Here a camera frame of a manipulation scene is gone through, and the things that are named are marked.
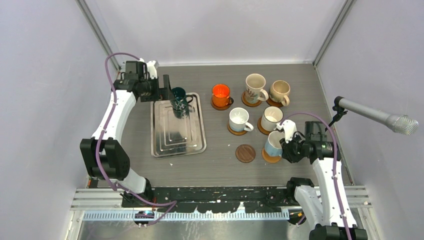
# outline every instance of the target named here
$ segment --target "microphone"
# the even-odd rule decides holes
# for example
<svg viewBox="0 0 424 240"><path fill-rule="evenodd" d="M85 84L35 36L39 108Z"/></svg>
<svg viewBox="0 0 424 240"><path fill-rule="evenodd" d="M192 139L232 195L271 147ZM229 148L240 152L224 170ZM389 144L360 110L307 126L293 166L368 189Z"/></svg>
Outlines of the microphone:
<svg viewBox="0 0 424 240"><path fill-rule="evenodd" d="M342 96L336 97L334 99L334 104L335 106L340 106L346 110L386 125L395 133L411 135L418 129L418 121L407 115L390 114L369 106L364 106Z"/></svg>

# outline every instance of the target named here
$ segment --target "silver tray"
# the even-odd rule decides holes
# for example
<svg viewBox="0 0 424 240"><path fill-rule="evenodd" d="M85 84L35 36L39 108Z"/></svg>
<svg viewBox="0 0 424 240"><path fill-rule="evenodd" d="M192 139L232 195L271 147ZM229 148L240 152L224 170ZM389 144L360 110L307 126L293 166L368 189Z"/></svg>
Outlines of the silver tray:
<svg viewBox="0 0 424 240"><path fill-rule="evenodd" d="M193 97L187 111L175 111L169 100L150 104L151 155L170 158L199 154L206 149L205 128L199 95Z"/></svg>

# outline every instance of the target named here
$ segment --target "cork coaster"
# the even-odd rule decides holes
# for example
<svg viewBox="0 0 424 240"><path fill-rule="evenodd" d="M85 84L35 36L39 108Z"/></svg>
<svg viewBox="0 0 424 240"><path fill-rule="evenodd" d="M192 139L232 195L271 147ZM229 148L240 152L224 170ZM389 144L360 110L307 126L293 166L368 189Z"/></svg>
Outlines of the cork coaster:
<svg viewBox="0 0 424 240"><path fill-rule="evenodd" d="M271 131L267 131L262 127L261 120L262 120L262 117L260 117L259 120L257 121L257 129L259 129L259 132L261 132L265 135L269 135L271 133Z"/></svg>
<svg viewBox="0 0 424 240"><path fill-rule="evenodd" d="M223 110L227 110L227 109L229 109L231 107L230 104L225 105L225 106L216 106L214 104L214 101L212 99L213 99L213 97L210 98L210 105L212 105L212 108L214 108L216 110L223 111Z"/></svg>
<svg viewBox="0 0 424 240"><path fill-rule="evenodd" d="M281 102L276 102L273 101L270 97L268 98L268 100L266 100L266 102L273 107L277 107L277 108L281 108L283 106L283 104Z"/></svg>
<svg viewBox="0 0 424 240"><path fill-rule="evenodd" d="M255 149L251 145L242 144L235 150L235 156L242 163L250 163L256 157Z"/></svg>
<svg viewBox="0 0 424 240"><path fill-rule="evenodd" d="M262 101L258 100L257 103L249 103L246 99L245 99L245 95L246 95L246 91L243 92L243 94L241 95L241 101L244 103L244 105L254 108L257 107L259 105L261 105Z"/></svg>
<svg viewBox="0 0 424 240"><path fill-rule="evenodd" d="M233 129L231 129L230 127L230 122L227 123L226 128L228 129L228 131L236 136L241 136L241 135L245 135L248 133L248 131L244 130L244 131L234 131Z"/></svg>
<svg viewBox="0 0 424 240"><path fill-rule="evenodd" d="M280 156L269 156L268 153L265 151L265 148L262 148L262 158L270 164L275 164L281 160Z"/></svg>

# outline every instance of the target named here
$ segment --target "white mug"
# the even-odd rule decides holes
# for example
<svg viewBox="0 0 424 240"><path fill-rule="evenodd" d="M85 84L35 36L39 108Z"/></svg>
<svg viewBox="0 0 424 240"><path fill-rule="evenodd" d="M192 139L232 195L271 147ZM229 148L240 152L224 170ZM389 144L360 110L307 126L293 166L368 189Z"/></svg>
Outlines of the white mug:
<svg viewBox="0 0 424 240"><path fill-rule="evenodd" d="M265 77L253 73L246 77L246 91L244 94L244 98L250 104L255 104L258 101L266 101L268 100L268 92L264 90L265 84L267 81Z"/></svg>
<svg viewBox="0 0 424 240"><path fill-rule="evenodd" d="M265 142L265 152L270 157L277 157L283 154L283 149L280 144L280 140L285 137L285 134L279 131L273 131L268 135Z"/></svg>
<svg viewBox="0 0 424 240"><path fill-rule="evenodd" d="M281 103L283 106L290 104L290 85L283 80L275 81L269 89L269 97L276 103Z"/></svg>
<svg viewBox="0 0 424 240"><path fill-rule="evenodd" d="M283 120L283 111L276 106L269 106L263 111L260 125L263 129L271 132L275 130L281 120Z"/></svg>
<svg viewBox="0 0 424 240"><path fill-rule="evenodd" d="M254 127L248 120L249 113L244 108L236 107L229 112L229 127L235 132L251 132Z"/></svg>

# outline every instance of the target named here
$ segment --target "round coaster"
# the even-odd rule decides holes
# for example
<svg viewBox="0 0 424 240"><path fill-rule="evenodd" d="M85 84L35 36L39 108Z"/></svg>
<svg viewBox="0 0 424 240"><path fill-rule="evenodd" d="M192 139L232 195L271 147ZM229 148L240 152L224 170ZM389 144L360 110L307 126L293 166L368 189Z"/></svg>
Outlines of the round coaster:
<svg viewBox="0 0 424 240"><path fill-rule="evenodd" d="M235 150L235 156L242 163L250 163L256 157L255 149L251 145L242 144Z"/></svg>
<svg viewBox="0 0 424 240"><path fill-rule="evenodd" d="M273 107L277 107L277 108L281 108L283 106L283 104L281 102L275 102L273 101L270 97L268 98L268 100L266 100L266 102Z"/></svg>
<svg viewBox="0 0 424 240"><path fill-rule="evenodd" d="M226 128L228 129L228 131L236 136L241 136L241 135L245 135L248 133L248 131L244 130L244 131L234 131L233 129L231 129L230 127L230 123L227 123Z"/></svg>
<svg viewBox="0 0 424 240"><path fill-rule="evenodd" d="M267 131L262 127L261 120L262 120L262 117L260 117L259 120L257 121L257 129L259 129L259 132L261 132L265 135L269 135L271 133L271 131Z"/></svg>
<svg viewBox="0 0 424 240"><path fill-rule="evenodd" d="M281 160L280 156L269 156L268 153L265 151L265 148L262 148L262 158L270 164L275 164Z"/></svg>
<svg viewBox="0 0 424 240"><path fill-rule="evenodd" d="M225 106L215 106L214 101L212 100L212 97L210 98L210 105L212 105L212 108L219 110L219 111L227 110L231 107L230 104L225 105Z"/></svg>
<svg viewBox="0 0 424 240"><path fill-rule="evenodd" d="M244 91L243 94L241 95L241 101L244 103L244 105L246 105L248 107L251 107L251 108L254 108L254 107L257 107L257 106L261 105L261 103L262 103L261 100L257 101L257 103L253 103L253 104L252 103L249 103L245 99L245 94L246 94L246 91Z"/></svg>

